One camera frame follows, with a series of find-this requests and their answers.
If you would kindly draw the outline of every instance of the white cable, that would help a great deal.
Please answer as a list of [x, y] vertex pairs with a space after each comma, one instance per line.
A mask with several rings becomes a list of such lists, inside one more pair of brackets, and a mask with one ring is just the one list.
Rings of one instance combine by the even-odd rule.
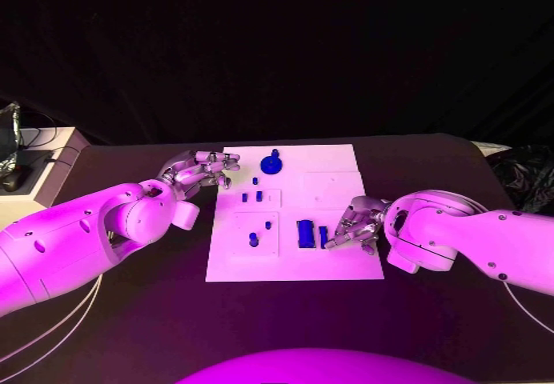
[[81, 316], [81, 319], [78, 320], [78, 323], [75, 324], [75, 326], [72, 327], [72, 329], [70, 330], [70, 332], [67, 333], [67, 336], [64, 337], [64, 339], [58, 342], [58, 344], [51, 348], [51, 350], [41, 356], [41, 358], [38, 358], [35, 360], [35, 362], [32, 362], [22, 370], [19, 370], [15, 374], [12, 374], [10, 376], [7, 376], [6, 378], [0, 379], [0, 382], [6, 382], [7, 380], [10, 380], [12, 378], [15, 378], [19, 374], [22, 374], [29, 368], [32, 368], [36, 364], [41, 363], [42, 360], [46, 359], [46, 357], [49, 356], [49, 354], [55, 351], [55, 349], [61, 346], [61, 344], [64, 343], [64, 341], [70, 338], [70, 336], [72, 335], [72, 332], [75, 331], [75, 329], [78, 328], [81, 322], [84, 321], [84, 318], [87, 316], [87, 313], [90, 312], [90, 308], [93, 307], [93, 304], [95, 302], [95, 296], [98, 295], [98, 290], [101, 289], [101, 275], [98, 276], [98, 279], [97, 279], [97, 284], [95, 284], [95, 292], [93, 294], [93, 299], [90, 300], [90, 306], [87, 306], [87, 310], [84, 311], [84, 315]]
[[514, 301], [517, 302], [517, 304], [520, 305], [520, 308], [523, 309], [523, 311], [528, 314], [528, 316], [531, 317], [533, 320], [537, 321], [537, 323], [540, 324], [540, 326], [543, 326], [543, 328], [551, 332], [554, 334], [554, 330], [551, 330], [551, 328], [549, 326], [546, 326], [546, 324], [543, 324], [543, 321], [537, 319], [536, 316], [531, 315], [531, 312], [528, 311], [528, 309], [523, 306], [523, 304], [520, 303], [520, 300], [517, 299], [517, 296], [514, 295], [514, 292], [511, 291], [511, 288], [508, 286], [508, 284], [505, 283], [505, 288], [508, 289], [508, 293], [511, 294], [511, 298], [514, 299]]
[[84, 304], [87, 303], [87, 300], [90, 299], [90, 296], [93, 295], [93, 293], [95, 292], [95, 288], [97, 286], [101, 284], [101, 276], [98, 277], [98, 279], [95, 280], [95, 284], [93, 285], [93, 288], [90, 289], [90, 292], [87, 294], [87, 296], [84, 297], [84, 300], [81, 301], [81, 303], [78, 304], [78, 306], [75, 307], [75, 309], [70, 312], [70, 314], [64, 317], [64, 319], [58, 322], [58, 324], [55, 326], [52, 326], [52, 328], [49, 330], [46, 330], [46, 332], [44, 332], [44, 334], [41, 336], [38, 336], [38, 338], [35, 338], [33, 340], [29, 341], [28, 344], [25, 344], [20, 348], [18, 348], [18, 350], [15, 350], [10, 354], [7, 354], [6, 356], [3, 356], [0, 358], [0, 362], [5, 362], [9, 358], [12, 358], [12, 356], [16, 356], [19, 352], [22, 352], [26, 348], [29, 348], [42, 338], [45, 338], [54, 331], [55, 329], [67, 322], [67, 320], [70, 319], [71, 316], [75, 315], [75, 312], [80, 310], [80, 308], [84, 306]]

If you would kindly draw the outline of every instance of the dark table surface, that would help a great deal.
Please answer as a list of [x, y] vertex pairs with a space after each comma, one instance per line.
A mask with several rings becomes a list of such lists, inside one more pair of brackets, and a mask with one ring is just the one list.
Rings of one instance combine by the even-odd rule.
[[[443, 134], [91, 146], [57, 203], [155, 177], [165, 161], [186, 149], [344, 143], [355, 146], [370, 195], [393, 200], [417, 190], [450, 190], [491, 210], [512, 208], [478, 148]], [[449, 272], [422, 270], [411, 275], [387, 264], [388, 245], [380, 240], [384, 280], [207, 283], [215, 200], [217, 189], [204, 189], [194, 198], [201, 207], [194, 230], [172, 227], [106, 273], [97, 303], [75, 334], [13, 382], [171, 383], [230, 358], [295, 347], [388, 354], [478, 381], [554, 379], [553, 336], [518, 309], [502, 284], [465, 257]], [[88, 288], [2, 319], [3, 353], [55, 324]], [[553, 324], [554, 299], [523, 289], [517, 295]], [[3, 364], [3, 376], [52, 347], [70, 326]]]

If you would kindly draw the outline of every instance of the computer mouse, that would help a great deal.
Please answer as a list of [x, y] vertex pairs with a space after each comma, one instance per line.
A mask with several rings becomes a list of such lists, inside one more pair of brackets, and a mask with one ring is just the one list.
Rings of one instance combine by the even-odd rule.
[[31, 174], [32, 168], [29, 166], [15, 166], [15, 170], [3, 178], [3, 190], [6, 192], [16, 192]]

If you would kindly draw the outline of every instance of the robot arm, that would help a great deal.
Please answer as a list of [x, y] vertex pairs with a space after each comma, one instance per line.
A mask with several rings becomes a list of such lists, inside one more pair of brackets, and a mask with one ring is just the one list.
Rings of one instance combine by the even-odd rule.
[[[344, 219], [357, 211], [352, 224]], [[406, 272], [414, 274], [420, 267], [450, 270], [461, 252], [491, 278], [554, 295], [554, 218], [508, 210], [488, 212], [465, 196], [437, 190], [393, 203], [360, 196], [345, 216], [344, 231], [338, 230], [326, 248], [357, 241], [361, 228], [371, 232], [362, 235], [368, 247], [383, 226], [391, 244], [387, 260]]]
[[202, 186], [230, 188], [240, 156], [188, 151], [156, 179], [121, 184], [36, 212], [0, 232], [0, 316], [81, 287], [171, 224], [191, 230]]

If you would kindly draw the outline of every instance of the black backdrop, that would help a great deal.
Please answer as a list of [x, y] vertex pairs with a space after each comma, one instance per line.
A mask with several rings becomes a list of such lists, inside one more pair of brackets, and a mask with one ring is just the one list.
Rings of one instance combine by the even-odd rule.
[[0, 97], [106, 144], [423, 132], [546, 143], [553, 7], [6, 2]]

